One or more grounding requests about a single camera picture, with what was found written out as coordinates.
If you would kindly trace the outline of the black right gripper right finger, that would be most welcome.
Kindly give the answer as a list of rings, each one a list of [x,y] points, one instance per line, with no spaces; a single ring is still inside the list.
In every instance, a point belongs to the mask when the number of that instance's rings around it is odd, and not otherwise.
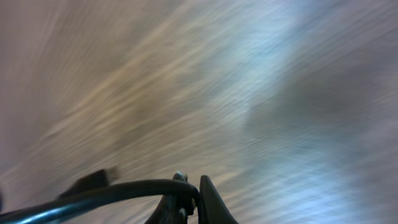
[[[199,224],[238,224],[207,175],[200,178],[200,197]]]

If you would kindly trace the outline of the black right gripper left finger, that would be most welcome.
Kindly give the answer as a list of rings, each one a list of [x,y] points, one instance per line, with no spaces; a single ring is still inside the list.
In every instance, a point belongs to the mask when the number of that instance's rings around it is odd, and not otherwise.
[[[196,188],[188,182],[186,174],[177,172],[171,180],[144,182],[149,195],[163,195],[145,224],[187,224],[188,217],[196,208]]]

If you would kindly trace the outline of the black cable silver USB plug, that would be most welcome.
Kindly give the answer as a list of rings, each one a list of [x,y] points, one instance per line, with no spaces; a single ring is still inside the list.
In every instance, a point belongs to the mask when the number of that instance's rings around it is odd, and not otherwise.
[[[102,169],[76,181],[58,199],[35,207],[3,213],[1,223],[61,223],[123,200],[149,195],[145,180],[112,184],[112,170]],[[196,188],[196,208],[200,204]]]

